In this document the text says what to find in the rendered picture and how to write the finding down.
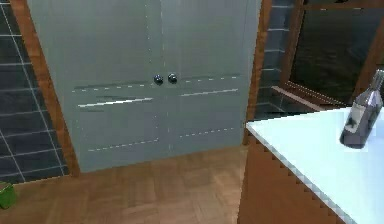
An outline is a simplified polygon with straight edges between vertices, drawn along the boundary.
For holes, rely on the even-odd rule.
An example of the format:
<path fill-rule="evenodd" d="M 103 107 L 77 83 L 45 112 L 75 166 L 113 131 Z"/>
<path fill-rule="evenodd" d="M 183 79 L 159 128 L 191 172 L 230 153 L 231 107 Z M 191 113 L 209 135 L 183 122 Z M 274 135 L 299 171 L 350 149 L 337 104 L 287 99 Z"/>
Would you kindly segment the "dark glass wine bottle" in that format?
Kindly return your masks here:
<path fill-rule="evenodd" d="M 384 105 L 380 88 L 384 69 L 378 68 L 368 88 L 353 101 L 339 141 L 350 148 L 362 149 Z"/>

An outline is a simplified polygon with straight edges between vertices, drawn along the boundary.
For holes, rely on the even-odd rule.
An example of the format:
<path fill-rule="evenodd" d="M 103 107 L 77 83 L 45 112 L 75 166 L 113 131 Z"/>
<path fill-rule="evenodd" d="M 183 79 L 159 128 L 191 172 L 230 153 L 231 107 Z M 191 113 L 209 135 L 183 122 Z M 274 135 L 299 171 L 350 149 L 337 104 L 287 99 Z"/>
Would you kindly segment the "grey double room door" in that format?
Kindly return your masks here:
<path fill-rule="evenodd" d="M 82 172 L 242 142 L 261 0 L 26 1 Z"/>

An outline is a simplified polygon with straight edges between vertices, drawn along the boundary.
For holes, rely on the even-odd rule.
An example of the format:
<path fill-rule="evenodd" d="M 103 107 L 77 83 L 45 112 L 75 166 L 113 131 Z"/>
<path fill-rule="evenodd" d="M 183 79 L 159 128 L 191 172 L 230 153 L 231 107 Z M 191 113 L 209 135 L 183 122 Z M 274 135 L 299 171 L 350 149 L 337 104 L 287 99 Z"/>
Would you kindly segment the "wooden counter with white top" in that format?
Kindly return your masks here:
<path fill-rule="evenodd" d="M 362 149 L 339 142 L 348 112 L 246 124 L 238 224 L 384 224 L 384 112 Z"/>

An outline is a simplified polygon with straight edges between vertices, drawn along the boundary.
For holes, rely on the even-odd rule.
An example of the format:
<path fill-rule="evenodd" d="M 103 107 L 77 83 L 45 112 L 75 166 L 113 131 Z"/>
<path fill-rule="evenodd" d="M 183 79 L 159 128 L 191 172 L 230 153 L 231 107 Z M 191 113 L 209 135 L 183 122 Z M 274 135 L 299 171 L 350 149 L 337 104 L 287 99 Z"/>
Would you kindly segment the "wood framed dark window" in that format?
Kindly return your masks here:
<path fill-rule="evenodd" d="M 346 107 L 384 64 L 384 0 L 295 0 L 274 90 L 315 111 Z"/>

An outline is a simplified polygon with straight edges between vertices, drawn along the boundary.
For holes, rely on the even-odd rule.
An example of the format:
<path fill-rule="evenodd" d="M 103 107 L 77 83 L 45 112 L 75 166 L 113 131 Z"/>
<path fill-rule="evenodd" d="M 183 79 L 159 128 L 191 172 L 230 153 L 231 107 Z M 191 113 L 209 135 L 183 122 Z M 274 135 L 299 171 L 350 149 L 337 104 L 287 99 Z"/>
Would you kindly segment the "green bin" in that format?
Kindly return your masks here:
<path fill-rule="evenodd" d="M 0 208 L 8 209 L 16 202 L 16 193 L 11 183 L 0 181 Z"/>

